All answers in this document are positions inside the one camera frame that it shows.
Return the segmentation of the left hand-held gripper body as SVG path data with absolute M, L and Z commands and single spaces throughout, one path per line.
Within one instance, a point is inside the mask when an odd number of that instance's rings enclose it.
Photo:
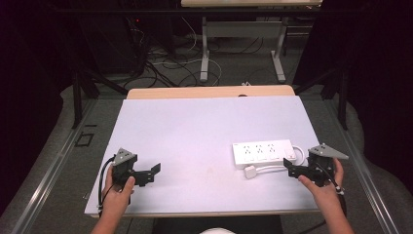
M 133 165 L 137 161 L 137 155 L 120 148 L 115 155 L 112 166 L 112 181 L 114 184 L 124 187 L 130 176 L 133 176 Z

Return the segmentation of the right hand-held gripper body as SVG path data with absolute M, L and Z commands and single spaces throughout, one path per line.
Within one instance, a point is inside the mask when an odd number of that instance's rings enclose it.
M 325 143 L 309 149 L 309 179 L 317 186 L 324 186 L 328 180 L 333 181 L 335 176 L 334 158 L 348 160 L 349 156 Z

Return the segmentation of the person's right hand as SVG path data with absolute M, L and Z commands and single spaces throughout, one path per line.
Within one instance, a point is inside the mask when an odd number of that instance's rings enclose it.
M 335 166 L 334 180 L 338 186 L 342 186 L 344 170 L 338 159 L 333 159 Z M 307 177 L 301 175 L 298 180 L 312 193 L 319 209 L 323 212 L 342 211 L 335 185 L 327 183 L 324 187 L 318 187 Z

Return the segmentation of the person's left hand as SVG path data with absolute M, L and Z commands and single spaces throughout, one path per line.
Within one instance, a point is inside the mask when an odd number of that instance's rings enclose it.
M 122 217 L 127 206 L 129 205 L 130 196 L 133 193 L 135 179 L 130 176 L 122 188 L 116 188 L 112 179 L 112 166 L 109 167 L 105 186 L 102 191 L 103 209 L 101 218 L 115 220 Z

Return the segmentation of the white power strip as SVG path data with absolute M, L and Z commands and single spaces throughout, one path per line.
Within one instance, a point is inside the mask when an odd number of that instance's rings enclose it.
M 283 160 L 296 161 L 289 139 L 234 143 L 233 155 L 238 168 L 282 166 Z

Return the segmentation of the white table mat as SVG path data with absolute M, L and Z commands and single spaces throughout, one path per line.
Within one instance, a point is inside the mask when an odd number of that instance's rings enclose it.
M 233 144 L 278 139 L 318 145 L 299 97 L 126 99 L 104 156 L 125 148 L 136 170 L 161 167 L 135 188 L 129 216 L 313 212 L 311 193 L 287 173 L 247 179 L 235 166 Z

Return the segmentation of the black metal stand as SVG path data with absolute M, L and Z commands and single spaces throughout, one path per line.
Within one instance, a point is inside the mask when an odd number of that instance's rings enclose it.
M 97 81 L 118 92 L 121 95 L 126 95 L 129 91 L 115 84 L 103 75 L 89 69 L 78 68 L 72 72 L 72 89 L 73 89 L 73 104 L 74 104 L 74 123 L 72 128 L 76 129 L 83 119 L 82 94 L 89 98 L 98 98 L 100 92 L 94 83 Z
M 299 95 L 307 91 L 315 84 L 326 82 L 326 85 L 321 90 L 322 99 L 333 99 L 335 94 L 339 95 L 337 119 L 342 128 L 346 131 L 347 126 L 347 98 L 349 85 L 349 69 L 348 68 L 331 68 L 320 76 L 310 79 L 304 85 L 294 88 L 294 93 Z

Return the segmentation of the person's white clothing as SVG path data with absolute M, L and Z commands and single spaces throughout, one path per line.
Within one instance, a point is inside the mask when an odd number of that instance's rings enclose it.
M 207 229 L 201 232 L 200 234 L 236 234 L 236 233 L 228 229 L 225 229 L 225 228 L 214 227 L 214 228 Z

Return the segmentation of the dark curtain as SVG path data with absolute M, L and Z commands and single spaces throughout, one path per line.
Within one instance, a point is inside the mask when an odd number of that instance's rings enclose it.
M 42 0 L 0 0 L 0 214 L 55 127 L 71 85 Z
M 364 25 L 367 34 L 349 70 L 348 101 L 364 131 L 364 156 L 413 195 L 413 0 L 322 0 L 324 10 L 371 7 L 358 17 L 315 20 L 293 83 L 333 67 Z

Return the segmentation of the white-legged background desk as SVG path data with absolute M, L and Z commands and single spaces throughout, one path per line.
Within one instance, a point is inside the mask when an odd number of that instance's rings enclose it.
M 181 0 L 181 6 L 190 10 L 308 10 L 319 6 L 323 0 Z M 280 55 L 288 27 L 288 17 L 279 17 L 278 20 L 246 20 L 234 19 L 216 21 L 209 17 L 202 17 L 203 57 L 201 62 L 200 81 L 208 79 L 209 38 L 274 38 L 277 47 L 271 52 L 276 78 L 279 82 L 286 81 L 282 69 Z

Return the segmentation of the black horizontal metal bar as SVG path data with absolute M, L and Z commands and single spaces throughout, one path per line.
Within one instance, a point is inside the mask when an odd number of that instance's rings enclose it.
M 284 10 L 284 9 L 176 9 L 176 10 L 84 10 L 84 9 L 55 9 L 56 13 L 67 15 L 137 15 L 145 17 L 226 17 L 247 14 L 252 16 L 315 16 L 320 11 L 313 10 Z

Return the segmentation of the metal floor rail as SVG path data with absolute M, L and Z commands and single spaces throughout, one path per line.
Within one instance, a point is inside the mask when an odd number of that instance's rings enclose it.
M 358 234 L 402 234 L 380 189 L 383 181 L 388 179 L 376 179 L 377 175 L 358 149 L 351 132 L 344 130 L 338 121 L 336 102 L 325 100 L 323 105 L 329 126 L 322 131 L 321 141 L 350 156 L 350 160 L 343 160 L 343 164 L 348 216 L 352 226 Z
M 8 234 L 84 234 L 94 219 L 84 214 L 91 184 L 86 167 L 74 159 L 81 135 L 72 127 L 73 106 L 68 97 L 39 157 L 8 210 L 15 217 Z

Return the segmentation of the black floor socket frame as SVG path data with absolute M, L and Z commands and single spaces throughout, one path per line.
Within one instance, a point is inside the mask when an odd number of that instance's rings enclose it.
M 76 147 L 89 147 L 94 138 L 92 133 L 81 132 L 78 138 L 75 140 Z

